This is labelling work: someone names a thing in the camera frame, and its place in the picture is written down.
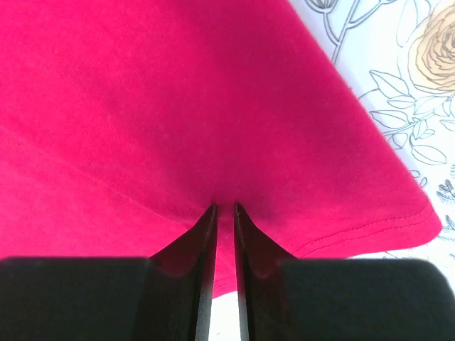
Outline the bright red t shirt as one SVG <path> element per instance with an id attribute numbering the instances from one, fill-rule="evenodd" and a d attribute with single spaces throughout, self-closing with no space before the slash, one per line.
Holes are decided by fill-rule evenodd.
<path id="1" fill-rule="evenodd" d="M 1 256 L 150 256 L 218 209 L 299 258 L 432 241 L 432 204 L 287 1 L 2 1 Z"/>

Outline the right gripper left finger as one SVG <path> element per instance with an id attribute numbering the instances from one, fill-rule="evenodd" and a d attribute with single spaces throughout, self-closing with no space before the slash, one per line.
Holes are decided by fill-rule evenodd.
<path id="1" fill-rule="evenodd" d="M 1 261 L 2 340 L 207 340 L 218 212 L 145 257 Z"/>

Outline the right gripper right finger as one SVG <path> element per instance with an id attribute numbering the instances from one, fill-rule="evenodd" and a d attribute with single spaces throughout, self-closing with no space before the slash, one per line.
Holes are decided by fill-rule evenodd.
<path id="1" fill-rule="evenodd" d="M 453 340 L 454 294 L 412 259 L 298 259 L 235 206 L 243 340 Z"/>

